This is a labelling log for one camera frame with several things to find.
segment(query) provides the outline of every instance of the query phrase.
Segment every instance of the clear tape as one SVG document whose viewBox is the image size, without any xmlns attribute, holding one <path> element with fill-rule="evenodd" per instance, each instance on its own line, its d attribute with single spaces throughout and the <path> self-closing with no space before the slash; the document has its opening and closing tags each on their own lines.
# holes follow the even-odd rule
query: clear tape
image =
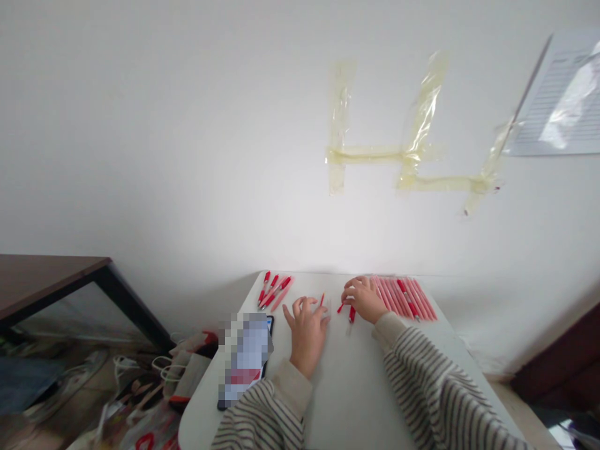
<svg viewBox="0 0 600 450">
<path fill-rule="evenodd" d="M 402 171 L 398 181 L 398 189 L 412 189 L 418 173 L 419 163 L 428 150 L 427 137 L 431 122 L 436 112 L 438 95 L 448 69 L 448 57 L 435 52 L 429 58 L 429 69 L 423 81 L 417 100 L 417 113 L 412 125 L 412 136 L 402 159 Z"/>
<path fill-rule="evenodd" d="M 327 148 L 343 148 L 348 131 L 348 111 L 354 77 L 356 75 L 356 62 L 340 61 L 333 71 L 333 89 L 329 99 L 329 146 Z M 344 176 L 346 167 L 339 162 L 329 161 L 328 155 L 325 163 L 329 165 L 329 195 L 344 192 Z"/>
<path fill-rule="evenodd" d="M 486 162 L 477 176 L 419 177 L 419 164 L 433 161 L 438 155 L 428 142 L 438 96 L 448 69 L 448 58 L 436 52 L 429 58 L 428 70 L 421 82 L 411 137 L 407 144 L 390 146 L 347 146 L 351 90 L 356 75 L 354 62 L 339 62 L 334 68 L 331 94 L 331 135 L 325 162 L 329 165 L 329 194 L 341 194 L 344 189 L 346 164 L 400 163 L 401 173 L 396 187 L 403 191 L 468 192 L 464 214 L 470 215 L 481 199 L 498 189 L 496 176 L 499 158 L 514 123 L 511 118 L 498 133 Z"/>
</svg>

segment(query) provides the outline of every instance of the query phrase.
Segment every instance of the striped sleeve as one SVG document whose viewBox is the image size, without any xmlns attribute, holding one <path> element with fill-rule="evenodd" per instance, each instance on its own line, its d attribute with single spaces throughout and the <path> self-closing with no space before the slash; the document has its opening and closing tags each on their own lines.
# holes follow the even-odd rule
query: striped sleeve
<svg viewBox="0 0 600 450">
<path fill-rule="evenodd" d="M 386 314 L 373 332 L 419 449 L 532 449 L 513 436 L 473 380 L 418 329 Z"/>
<path fill-rule="evenodd" d="M 227 409 L 213 449 L 304 448 L 304 412 L 311 383 L 287 360 L 273 380 L 263 379 Z"/>
</svg>

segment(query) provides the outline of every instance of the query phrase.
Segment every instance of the hand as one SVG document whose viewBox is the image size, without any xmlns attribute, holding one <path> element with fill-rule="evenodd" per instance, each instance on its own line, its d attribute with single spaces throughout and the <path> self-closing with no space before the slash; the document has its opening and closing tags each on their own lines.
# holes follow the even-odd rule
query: hand
<svg viewBox="0 0 600 450">
<path fill-rule="evenodd" d="M 283 305 L 283 314 L 292 329 L 292 356 L 289 362 L 308 380 L 321 359 L 327 324 L 331 320 L 331 317 L 323 319 L 323 313 L 327 311 L 324 306 L 319 306 L 314 313 L 311 311 L 311 305 L 317 302 L 316 298 L 300 297 L 292 307 L 293 317 L 288 307 Z"/>
<path fill-rule="evenodd" d="M 356 312 L 372 324 L 389 312 L 383 300 L 377 295 L 375 283 L 364 276 L 352 278 L 346 283 L 342 293 L 342 303 L 354 306 Z"/>
</svg>

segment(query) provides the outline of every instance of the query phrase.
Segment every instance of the paper sheet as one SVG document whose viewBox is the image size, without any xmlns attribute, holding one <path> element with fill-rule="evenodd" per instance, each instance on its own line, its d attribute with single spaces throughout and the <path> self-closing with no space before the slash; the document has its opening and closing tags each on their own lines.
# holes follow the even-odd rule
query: paper sheet
<svg viewBox="0 0 600 450">
<path fill-rule="evenodd" d="M 600 152 L 600 29 L 553 34 L 517 113 L 510 156 Z"/>
</svg>

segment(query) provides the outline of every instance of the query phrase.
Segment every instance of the dark wooden table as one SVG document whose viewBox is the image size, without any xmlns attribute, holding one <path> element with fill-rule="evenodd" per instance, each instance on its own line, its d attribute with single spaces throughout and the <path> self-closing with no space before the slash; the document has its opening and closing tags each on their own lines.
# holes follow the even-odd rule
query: dark wooden table
<svg viewBox="0 0 600 450">
<path fill-rule="evenodd" d="M 115 272 L 109 257 L 0 254 L 0 333 L 89 283 L 109 299 L 159 349 L 173 348 L 169 334 Z"/>
</svg>

